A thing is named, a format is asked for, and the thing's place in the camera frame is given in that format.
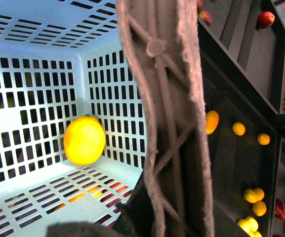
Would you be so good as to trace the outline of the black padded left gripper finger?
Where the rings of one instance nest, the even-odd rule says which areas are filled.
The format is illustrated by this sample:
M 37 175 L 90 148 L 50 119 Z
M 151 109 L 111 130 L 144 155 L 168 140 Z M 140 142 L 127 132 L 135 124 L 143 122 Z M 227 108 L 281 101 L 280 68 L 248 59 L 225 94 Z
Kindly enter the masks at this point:
M 124 215 L 124 219 L 131 230 L 128 234 L 122 234 L 114 229 L 104 227 L 98 223 L 90 222 L 69 222 L 57 223 L 47 227 L 46 237 L 138 237 L 139 234 L 134 229 L 130 219 L 128 208 L 121 202 L 116 204 L 116 208 Z

